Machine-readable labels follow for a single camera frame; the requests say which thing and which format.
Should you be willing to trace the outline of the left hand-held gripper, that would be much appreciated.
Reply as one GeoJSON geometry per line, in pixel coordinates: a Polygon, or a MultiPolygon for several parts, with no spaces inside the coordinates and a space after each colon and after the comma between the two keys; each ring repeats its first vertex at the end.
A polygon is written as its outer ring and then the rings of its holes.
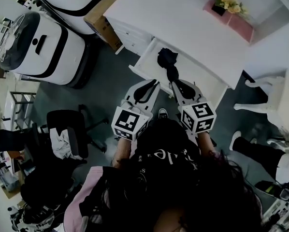
{"type": "Polygon", "coordinates": [[[136,141],[152,119],[152,110],[160,91],[156,79],[144,80],[131,86],[116,108],[111,124],[114,135],[136,141]]]}

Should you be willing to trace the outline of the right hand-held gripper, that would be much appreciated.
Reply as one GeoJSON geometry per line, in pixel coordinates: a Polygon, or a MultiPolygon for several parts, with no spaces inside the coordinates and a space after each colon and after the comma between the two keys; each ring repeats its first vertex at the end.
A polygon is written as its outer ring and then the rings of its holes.
{"type": "Polygon", "coordinates": [[[210,131],[217,115],[200,89],[188,81],[177,79],[172,81],[172,90],[178,103],[181,124],[194,134],[210,131]]]}

